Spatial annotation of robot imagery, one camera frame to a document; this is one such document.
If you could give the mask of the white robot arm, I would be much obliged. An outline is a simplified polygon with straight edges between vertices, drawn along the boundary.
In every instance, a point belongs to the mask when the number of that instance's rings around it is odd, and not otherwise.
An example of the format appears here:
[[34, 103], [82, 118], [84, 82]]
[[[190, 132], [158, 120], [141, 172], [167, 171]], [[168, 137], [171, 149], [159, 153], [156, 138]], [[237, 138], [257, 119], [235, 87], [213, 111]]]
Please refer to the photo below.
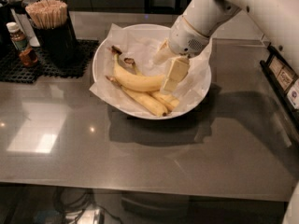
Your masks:
[[295, 73], [299, 73], [299, 0], [192, 0], [153, 61], [196, 56], [223, 23], [244, 11]]

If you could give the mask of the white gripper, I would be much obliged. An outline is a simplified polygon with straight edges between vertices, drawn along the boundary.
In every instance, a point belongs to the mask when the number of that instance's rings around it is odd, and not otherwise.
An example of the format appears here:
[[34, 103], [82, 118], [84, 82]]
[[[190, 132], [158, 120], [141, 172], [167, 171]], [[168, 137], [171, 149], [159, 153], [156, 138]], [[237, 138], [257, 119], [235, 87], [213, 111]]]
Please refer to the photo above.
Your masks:
[[155, 64], [165, 63], [165, 77], [160, 88], [162, 93], [172, 93], [187, 75], [190, 60], [186, 56], [198, 56], [208, 45], [209, 38], [197, 33], [183, 16], [179, 16], [166, 39], [153, 56]]

